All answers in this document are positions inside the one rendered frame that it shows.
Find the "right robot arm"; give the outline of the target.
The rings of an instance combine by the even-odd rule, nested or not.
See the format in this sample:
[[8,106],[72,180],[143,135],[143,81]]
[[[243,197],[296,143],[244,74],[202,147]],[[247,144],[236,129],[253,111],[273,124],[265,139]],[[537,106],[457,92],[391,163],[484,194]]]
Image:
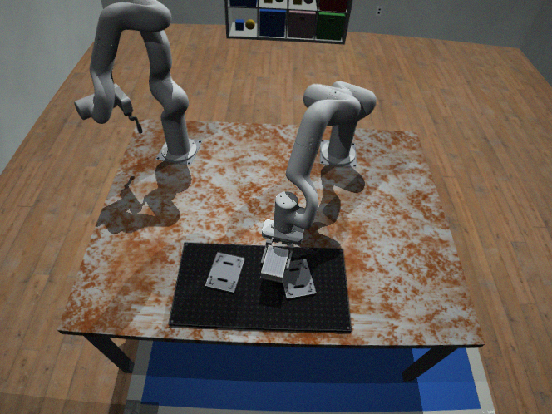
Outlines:
[[121,32],[140,31],[150,61],[150,92],[164,107],[160,117],[166,140],[162,155],[169,161],[181,162],[194,156],[197,147],[188,137],[185,122],[188,96],[170,75],[172,56],[164,30],[171,19],[169,9],[157,0],[118,2],[105,7],[97,23],[90,63],[95,100],[92,94],[74,104],[83,120],[92,117],[99,124],[109,121],[117,107],[112,70]]

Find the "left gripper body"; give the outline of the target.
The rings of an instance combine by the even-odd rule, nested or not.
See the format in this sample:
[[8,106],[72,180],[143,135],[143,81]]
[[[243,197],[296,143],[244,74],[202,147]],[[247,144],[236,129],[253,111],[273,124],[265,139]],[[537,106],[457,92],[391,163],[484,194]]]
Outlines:
[[280,232],[274,227],[274,220],[266,219],[262,228],[262,237],[265,239],[278,238],[279,242],[286,239],[289,240],[290,244],[300,245],[303,239],[303,231],[304,229],[294,225],[291,231]]

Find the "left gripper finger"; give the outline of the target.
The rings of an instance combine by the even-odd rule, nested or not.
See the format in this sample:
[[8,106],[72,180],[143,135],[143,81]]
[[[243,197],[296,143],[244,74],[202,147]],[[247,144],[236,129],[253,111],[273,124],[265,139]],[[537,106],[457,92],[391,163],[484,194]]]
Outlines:
[[267,248],[268,248],[269,245],[272,245],[273,242],[278,243],[278,242],[279,242],[279,239],[278,239],[278,238],[272,237],[271,240],[269,240],[269,239],[266,240],[266,245],[265,245],[265,249],[264,249],[264,254],[263,254],[263,257],[262,257],[262,259],[261,259],[261,264],[262,264],[262,265],[264,265],[264,259],[265,259],[265,256],[266,256]]
[[289,257],[287,259],[287,262],[286,262],[286,266],[285,266],[285,270],[289,268],[289,264],[290,264],[290,260],[291,260],[291,257],[292,257],[292,252],[293,252],[293,245],[292,244],[289,244],[289,240],[286,240],[286,239],[283,239],[282,240],[282,244],[286,244],[287,245],[287,249],[290,249],[290,253],[289,253]]

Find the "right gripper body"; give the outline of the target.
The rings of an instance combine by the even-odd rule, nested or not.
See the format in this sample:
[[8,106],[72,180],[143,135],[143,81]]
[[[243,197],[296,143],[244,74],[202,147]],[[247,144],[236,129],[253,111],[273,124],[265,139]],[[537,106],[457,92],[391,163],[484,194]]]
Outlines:
[[117,84],[114,84],[115,87],[115,97],[117,105],[122,109],[122,111],[127,115],[133,112],[133,107],[131,104],[130,98],[123,92]]

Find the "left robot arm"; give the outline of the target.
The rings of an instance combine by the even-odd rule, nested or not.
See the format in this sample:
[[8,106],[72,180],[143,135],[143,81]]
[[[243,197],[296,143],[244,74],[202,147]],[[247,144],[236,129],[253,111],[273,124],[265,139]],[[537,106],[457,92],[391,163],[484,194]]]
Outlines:
[[306,207],[298,205],[295,194],[279,193],[275,199],[274,227],[280,232],[289,232],[294,225],[309,229],[313,224],[318,192],[310,173],[326,126],[333,128],[330,141],[321,149],[323,158],[335,165],[351,163],[356,155],[352,140],[357,123],[374,110],[377,98],[367,89],[336,81],[331,86],[310,85],[303,94],[303,103],[308,109],[298,129],[286,177],[303,192]]

